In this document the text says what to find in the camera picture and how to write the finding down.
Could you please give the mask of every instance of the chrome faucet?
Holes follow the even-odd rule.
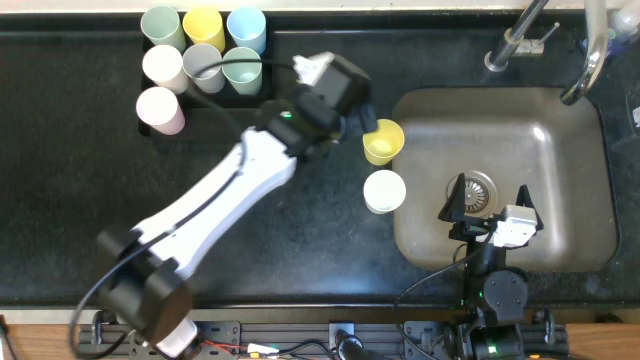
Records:
[[[507,29],[504,36],[493,51],[487,53],[484,63],[491,71],[504,71],[518,47],[524,41],[524,35],[533,21],[540,15],[549,0],[534,0],[522,13],[513,28]],[[607,9],[603,0],[585,0],[585,16],[587,18],[588,48],[582,75],[575,84],[567,88],[560,101],[565,105],[573,105],[589,91],[595,83],[607,54],[609,34],[607,28]]]

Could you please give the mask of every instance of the sink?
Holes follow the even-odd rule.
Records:
[[[438,220],[452,180],[465,173],[466,210],[487,217],[529,187],[544,230],[507,253],[527,271],[595,271],[617,249],[617,228],[598,112],[586,99],[565,106],[561,89],[422,89],[392,118],[405,145],[392,167],[407,197],[394,213],[396,243],[417,266],[451,264],[462,242]]]

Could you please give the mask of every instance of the black countertop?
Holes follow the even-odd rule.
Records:
[[[380,118],[423,87],[563,87],[580,73],[580,14],[560,20],[541,58],[514,59],[502,74],[482,63],[517,14],[272,14],[273,56],[332,51],[373,81]],[[134,225],[178,198],[234,139],[158,145],[138,134],[142,76],[138,15],[6,16],[0,23],[0,306],[70,306],[93,279],[94,237]],[[530,273],[533,305],[640,303],[640,47],[608,62],[588,98],[602,115],[620,245],[597,273]],[[277,89],[293,81],[274,70]],[[391,214],[361,195],[377,168],[359,139],[336,146],[267,195],[207,254],[193,284],[196,306],[389,304],[428,274],[393,240]],[[458,303],[456,273],[417,289],[423,306]]]

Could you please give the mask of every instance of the white cup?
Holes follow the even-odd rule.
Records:
[[[152,47],[142,59],[142,71],[158,86],[174,94],[182,94],[189,86],[189,77],[182,70],[182,55],[170,45]]]
[[[182,57],[184,72],[204,92],[215,94],[224,87],[224,75],[221,66],[210,68],[202,74],[198,73],[207,66],[222,61],[220,51],[213,45],[196,44],[187,49]]]
[[[227,30],[236,45],[248,47],[262,55],[267,47],[267,19],[260,9],[235,9],[227,18]]]
[[[171,90],[154,86],[143,91],[136,102],[140,120],[165,135],[175,135],[184,128],[184,115],[178,98]]]
[[[245,48],[233,48],[224,55],[223,60],[249,59],[259,60],[257,52]],[[255,95],[262,88],[262,64],[259,62],[222,65],[222,72],[240,95]]]
[[[400,175],[391,170],[378,170],[364,182],[364,201],[374,214],[385,214],[397,209],[407,195]]]
[[[180,26],[180,16],[170,6],[154,6],[142,15],[140,28],[155,45],[171,45],[183,52],[187,43]]]

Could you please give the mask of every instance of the sink drain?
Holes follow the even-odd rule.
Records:
[[[465,175],[464,204],[465,212],[474,216],[489,214],[497,201],[497,190],[493,181],[479,171],[468,171]],[[451,196],[458,177],[454,177],[447,186],[447,198]]]

